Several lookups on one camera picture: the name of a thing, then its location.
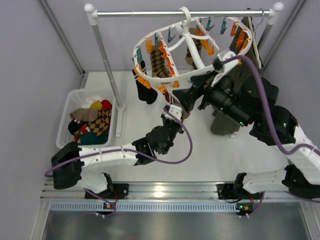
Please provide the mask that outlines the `white clip hanger frame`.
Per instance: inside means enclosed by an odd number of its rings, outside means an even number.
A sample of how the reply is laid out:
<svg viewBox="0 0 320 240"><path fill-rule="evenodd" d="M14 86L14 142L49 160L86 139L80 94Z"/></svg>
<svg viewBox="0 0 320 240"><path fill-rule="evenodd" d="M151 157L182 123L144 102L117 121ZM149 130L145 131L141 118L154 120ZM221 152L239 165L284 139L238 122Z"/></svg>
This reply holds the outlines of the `white clip hanger frame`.
<svg viewBox="0 0 320 240"><path fill-rule="evenodd" d="M232 35L240 30L235 46L238 52L222 49L211 36L211 16L193 17L186 7L178 11L183 15L182 21L156 29L137 42L133 49L133 76L147 89L166 89L168 84L177 88L181 80L208 72L216 72L213 84L242 63L241 56L248 53L252 46L253 34L238 18L228 16L223 19L233 22ZM191 65L195 68L180 73L174 61L173 53L180 46L186 45Z"/></svg>

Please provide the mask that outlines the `black striped sock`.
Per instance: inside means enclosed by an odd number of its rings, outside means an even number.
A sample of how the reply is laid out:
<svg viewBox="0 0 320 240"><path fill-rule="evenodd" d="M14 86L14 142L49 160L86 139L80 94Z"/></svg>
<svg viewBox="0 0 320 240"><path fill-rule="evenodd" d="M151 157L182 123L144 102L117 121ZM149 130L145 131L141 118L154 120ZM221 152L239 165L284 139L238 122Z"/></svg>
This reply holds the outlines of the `black striped sock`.
<svg viewBox="0 0 320 240"><path fill-rule="evenodd" d="M158 97L158 93L151 87L151 84L138 74L136 68L132 70L137 87L138 99L146 102L148 105L153 104Z"/></svg>

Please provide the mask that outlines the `brown argyle sock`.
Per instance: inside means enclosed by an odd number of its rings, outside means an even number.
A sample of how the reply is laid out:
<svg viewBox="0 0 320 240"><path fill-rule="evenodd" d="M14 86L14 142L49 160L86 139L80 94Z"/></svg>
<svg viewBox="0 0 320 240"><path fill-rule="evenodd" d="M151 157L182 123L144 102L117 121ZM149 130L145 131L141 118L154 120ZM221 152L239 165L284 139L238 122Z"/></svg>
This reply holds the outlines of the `brown argyle sock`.
<svg viewBox="0 0 320 240"><path fill-rule="evenodd" d="M97 137L109 133L112 109L103 109L97 112L97 119L88 124L89 130Z"/></svg>
<svg viewBox="0 0 320 240"><path fill-rule="evenodd" d="M154 47L150 53L151 75L154 78L168 78L170 71L165 66L163 53Z"/></svg>
<svg viewBox="0 0 320 240"><path fill-rule="evenodd" d="M183 30L183 36L187 44L186 62L193 67L194 70L203 69L205 67L201 58L201 41L197 38L193 38L196 33L195 28L185 28Z"/></svg>

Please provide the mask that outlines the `tan maroon striped sock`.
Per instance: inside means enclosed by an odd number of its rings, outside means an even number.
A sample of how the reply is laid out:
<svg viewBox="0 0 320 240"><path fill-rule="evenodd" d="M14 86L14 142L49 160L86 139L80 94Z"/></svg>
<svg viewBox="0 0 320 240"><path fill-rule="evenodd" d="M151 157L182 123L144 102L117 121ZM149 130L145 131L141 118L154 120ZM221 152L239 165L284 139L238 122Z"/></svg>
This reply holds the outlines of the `tan maroon striped sock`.
<svg viewBox="0 0 320 240"><path fill-rule="evenodd" d="M96 108L77 108L69 115L77 121L93 122L98 118L98 110Z"/></svg>

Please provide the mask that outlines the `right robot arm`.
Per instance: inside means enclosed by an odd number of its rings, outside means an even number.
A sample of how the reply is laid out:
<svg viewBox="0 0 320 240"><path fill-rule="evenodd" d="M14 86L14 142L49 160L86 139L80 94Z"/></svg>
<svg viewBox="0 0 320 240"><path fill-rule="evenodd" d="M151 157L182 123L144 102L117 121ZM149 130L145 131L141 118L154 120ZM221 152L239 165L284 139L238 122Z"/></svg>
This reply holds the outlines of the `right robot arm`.
<svg viewBox="0 0 320 240"><path fill-rule="evenodd" d="M289 160L279 170L239 173L233 183L234 192L248 195L284 191L318 203L320 151L306 137L297 119L286 108L276 105L279 89L259 75L248 78L239 91L234 91L229 76L218 83L213 82L213 77L213 73L194 76L191 87L174 90L173 95L188 112L200 100L200 110L212 106L239 126L251 126L252 137L277 147Z"/></svg>

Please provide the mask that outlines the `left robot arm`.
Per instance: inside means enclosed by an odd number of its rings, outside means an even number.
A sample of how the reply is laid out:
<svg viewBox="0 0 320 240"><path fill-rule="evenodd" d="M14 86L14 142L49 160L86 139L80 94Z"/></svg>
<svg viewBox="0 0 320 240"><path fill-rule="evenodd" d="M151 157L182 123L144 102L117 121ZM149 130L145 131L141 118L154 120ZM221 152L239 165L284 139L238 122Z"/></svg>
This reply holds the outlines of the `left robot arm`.
<svg viewBox="0 0 320 240"><path fill-rule="evenodd" d="M158 161L156 154L167 154L176 135L183 132L180 123L164 114L161 117L162 125L130 144L103 148L84 147L76 142L65 145L51 158L54 189L77 187L95 194L112 191L112 179L106 168Z"/></svg>

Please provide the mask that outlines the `wooden clothes hanger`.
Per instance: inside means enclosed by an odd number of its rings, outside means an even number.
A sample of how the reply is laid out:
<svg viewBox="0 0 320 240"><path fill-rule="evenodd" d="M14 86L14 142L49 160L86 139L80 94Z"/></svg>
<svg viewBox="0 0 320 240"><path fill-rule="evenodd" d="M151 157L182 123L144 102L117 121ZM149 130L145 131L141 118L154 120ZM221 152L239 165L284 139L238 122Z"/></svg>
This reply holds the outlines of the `wooden clothes hanger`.
<svg viewBox="0 0 320 240"><path fill-rule="evenodd" d="M253 52L255 54L256 62L257 62L257 65L258 65L258 69L262 70L262 62L261 62L261 59L260 59L260 54L259 54L259 51L258 51L258 45L257 45L257 42L256 42L256 34L255 34L255 31L254 31L252 18L250 16L248 17L248 27L249 27L251 35L252 35L252 47L253 47Z"/></svg>

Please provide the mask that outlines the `red sock in basket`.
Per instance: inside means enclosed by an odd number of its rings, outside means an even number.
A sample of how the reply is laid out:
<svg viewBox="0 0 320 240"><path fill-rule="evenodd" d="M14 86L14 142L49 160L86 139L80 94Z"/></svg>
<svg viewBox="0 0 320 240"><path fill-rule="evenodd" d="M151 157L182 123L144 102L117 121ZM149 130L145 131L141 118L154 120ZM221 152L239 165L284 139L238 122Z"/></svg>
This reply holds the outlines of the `red sock in basket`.
<svg viewBox="0 0 320 240"><path fill-rule="evenodd" d="M112 109L113 105L107 99L101 101L101 110L109 110Z"/></svg>

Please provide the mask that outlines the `dark teal sock in basket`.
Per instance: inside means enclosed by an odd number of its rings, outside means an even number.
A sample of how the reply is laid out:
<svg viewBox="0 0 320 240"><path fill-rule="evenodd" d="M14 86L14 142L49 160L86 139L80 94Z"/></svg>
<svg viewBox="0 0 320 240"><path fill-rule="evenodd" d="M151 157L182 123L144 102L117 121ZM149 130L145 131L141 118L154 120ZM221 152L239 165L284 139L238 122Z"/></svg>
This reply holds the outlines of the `dark teal sock in basket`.
<svg viewBox="0 0 320 240"><path fill-rule="evenodd" d="M108 141L109 135L95 135L93 132L87 132L81 135L80 145L102 145Z"/></svg>

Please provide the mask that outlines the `white sock in basket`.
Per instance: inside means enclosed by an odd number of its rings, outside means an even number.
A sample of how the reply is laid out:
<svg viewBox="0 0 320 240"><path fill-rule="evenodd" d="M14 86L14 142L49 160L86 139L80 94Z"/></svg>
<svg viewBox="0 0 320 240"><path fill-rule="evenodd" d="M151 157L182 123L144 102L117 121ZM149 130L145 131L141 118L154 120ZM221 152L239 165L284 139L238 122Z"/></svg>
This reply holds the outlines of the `white sock in basket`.
<svg viewBox="0 0 320 240"><path fill-rule="evenodd" d="M89 96L85 99L86 104L91 106L94 102L101 102L104 99L102 97L100 97L99 95L93 95L93 96Z"/></svg>

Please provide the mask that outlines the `black sock in basket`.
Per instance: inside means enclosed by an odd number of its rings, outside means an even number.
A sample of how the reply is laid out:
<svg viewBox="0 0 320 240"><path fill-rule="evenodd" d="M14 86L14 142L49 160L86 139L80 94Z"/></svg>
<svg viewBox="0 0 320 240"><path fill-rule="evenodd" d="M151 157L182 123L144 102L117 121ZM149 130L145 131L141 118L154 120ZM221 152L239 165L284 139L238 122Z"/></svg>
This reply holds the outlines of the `black sock in basket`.
<svg viewBox="0 0 320 240"><path fill-rule="evenodd" d="M74 136L87 122L73 119L68 125L68 131Z"/></svg>

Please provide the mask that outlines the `white laundry basket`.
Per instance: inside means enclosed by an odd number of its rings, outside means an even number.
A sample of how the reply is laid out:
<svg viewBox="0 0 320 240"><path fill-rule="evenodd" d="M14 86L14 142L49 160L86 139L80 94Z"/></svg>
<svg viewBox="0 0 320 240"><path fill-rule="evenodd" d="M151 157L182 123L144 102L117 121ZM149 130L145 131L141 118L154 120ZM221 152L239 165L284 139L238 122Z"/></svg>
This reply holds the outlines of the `white laundry basket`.
<svg viewBox="0 0 320 240"><path fill-rule="evenodd" d="M68 125L72 121L72 118L70 117L70 113L78 108L83 108L89 105L86 103L86 98L90 96L98 95L104 100L110 101L112 104L112 116L110 120L110 130L109 130L109 137L108 141L104 144L98 144L94 145L95 147L107 147L111 144L113 138L114 138L114 132L115 132L115 126L117 121L117 102L114 97L113 91L110 89L75 89L68 93L65 105L63 108L63 112L61 115L61 120L57 132L56 137L56 146L59 149L62 149L66 144L72 142L72 139L74 136L69 132Z"/></svg>

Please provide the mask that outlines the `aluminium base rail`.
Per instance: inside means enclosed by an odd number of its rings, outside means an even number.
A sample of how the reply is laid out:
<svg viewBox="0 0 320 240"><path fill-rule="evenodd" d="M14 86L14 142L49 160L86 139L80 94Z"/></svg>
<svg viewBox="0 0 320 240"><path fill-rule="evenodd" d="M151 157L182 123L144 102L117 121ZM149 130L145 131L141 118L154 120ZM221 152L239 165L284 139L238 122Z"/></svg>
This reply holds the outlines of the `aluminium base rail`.
<svg viewBox="0 0 320 240"><path fill-rule="evenodd" d="M266 192L239 196L237 200L218 199L217 184L229 182L118 182L129 184L125 199L107 200L83 189L56 190L53 182L44 184L40 199L50 202L52 211L116 212L217 212L244 213L262 203L294 203L298 198L286 192Z"/></svg>

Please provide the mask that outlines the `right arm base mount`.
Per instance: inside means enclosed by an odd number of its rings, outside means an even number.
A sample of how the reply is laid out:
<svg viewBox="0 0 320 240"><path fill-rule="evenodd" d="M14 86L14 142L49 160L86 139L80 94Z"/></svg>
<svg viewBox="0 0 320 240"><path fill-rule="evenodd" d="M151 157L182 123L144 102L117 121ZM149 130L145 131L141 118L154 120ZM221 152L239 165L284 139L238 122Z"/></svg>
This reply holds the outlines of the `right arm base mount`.
<svg viewBox="0 0 320 240"><path fill-rule="evenodd" d="M233 183L220 183L216 185L219 200L238 200L239 196L234 191Z"/></svg>

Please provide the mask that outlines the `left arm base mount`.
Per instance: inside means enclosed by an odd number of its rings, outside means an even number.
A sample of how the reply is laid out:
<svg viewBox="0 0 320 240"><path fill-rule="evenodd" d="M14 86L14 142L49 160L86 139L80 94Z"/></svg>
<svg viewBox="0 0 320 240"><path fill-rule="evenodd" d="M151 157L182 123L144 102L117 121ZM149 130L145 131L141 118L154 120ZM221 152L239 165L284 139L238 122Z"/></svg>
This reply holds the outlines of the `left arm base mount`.
<svg viewBox="0 0 320 240"><path fill-rule="evenodd" d="M127 183L114 183L111 189L107 189L96 195L106 200L124 200L129 194L129 186Z"/></svg>

